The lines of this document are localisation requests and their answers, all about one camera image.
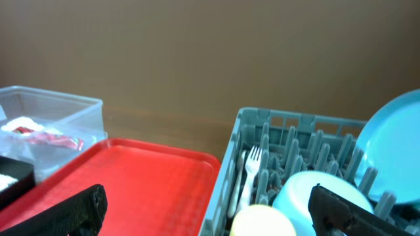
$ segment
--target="gray dish rack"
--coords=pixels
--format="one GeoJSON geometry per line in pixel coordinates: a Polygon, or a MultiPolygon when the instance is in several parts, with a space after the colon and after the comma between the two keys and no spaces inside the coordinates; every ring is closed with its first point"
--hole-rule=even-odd
{"type": "MultiPolygon", "coordinates": [[[[272,109],[239,110],[200,236],[229,234],[232,219],[227,218],[226,212],[237,175],[236,158],[253,145],[262,148],[262,159],[252,203],[271,205],[285,181],[304,170],[328,172],[356,186],[353,179],[363,152],[355,149],[355,143],[365,124],[365,121],[272,109]]],[[[366,171],[358,186],[363,194],[369,193],[376,175],[374,168],[366,171]]],[[[375,206],[375,215],[420,235],[420,213],[410,206],[394,207],[395,202],[392,193],[384,193],[375,206]]]]}

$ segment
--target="fork handle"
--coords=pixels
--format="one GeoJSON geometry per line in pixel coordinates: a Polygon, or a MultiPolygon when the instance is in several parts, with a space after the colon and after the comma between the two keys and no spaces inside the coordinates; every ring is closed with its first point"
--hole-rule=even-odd
{"type": "Polygon", "coordinates": [[[235,187],[232,192],[232,196],[230,197],[230,202],[229,202],[229,207],[228,207],[228,218],[234,217],[236,206],[238,205],[239,190],[241,188],[241,180],[242,180],[242,170],[243,168],[240,168],[238,171],[235,187]]]}
{"type": "Polygon", "coordinates": [[[254,184],[254,176],[250,176],[248,174],[247,176],[247,180],[245,181],[245,185],[243,186],[243,190],[242,190],[242,195],[241,195],[241,199],[239,200],[239,204],[238,207],[236,209],[236,214],[247,208],[251,202],[251,194],[252,194],[252,187],[254,184]]]}

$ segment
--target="red tray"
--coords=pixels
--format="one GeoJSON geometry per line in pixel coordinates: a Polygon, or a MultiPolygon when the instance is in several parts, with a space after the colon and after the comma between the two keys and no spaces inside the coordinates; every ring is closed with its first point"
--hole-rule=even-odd
{"type": "Polygon", "coordinates": [[[108,211],[99,235],[197,235],[219,169],[205,153],[104,140],[1,211],[0,231],[102,184],[108,211]]]}

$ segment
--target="wall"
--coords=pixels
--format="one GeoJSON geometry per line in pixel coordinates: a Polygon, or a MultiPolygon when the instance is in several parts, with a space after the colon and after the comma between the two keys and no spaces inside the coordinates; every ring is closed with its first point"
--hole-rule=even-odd
{"type": "Polygon", "coordinates": [[[420,1],[2,0],[0,85],[233,121],[368,119],[420,87],[420,1]]]}

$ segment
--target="white fork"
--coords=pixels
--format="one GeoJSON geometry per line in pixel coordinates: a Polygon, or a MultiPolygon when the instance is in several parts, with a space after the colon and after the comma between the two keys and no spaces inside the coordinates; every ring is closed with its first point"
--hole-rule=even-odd
{"type": "Polygon", "coordinates": [[[243,186],[241,199],[239,201],[238,207],[236,209],[236,214],[248,207],[251,202],[252,188],[254,184],[254,178],[258,173],[261,162],[261,149],[259,147],[253,146],[249,152],[247,161],[245,163],[245,170],[247,171],[247,180],[243,186]]]}

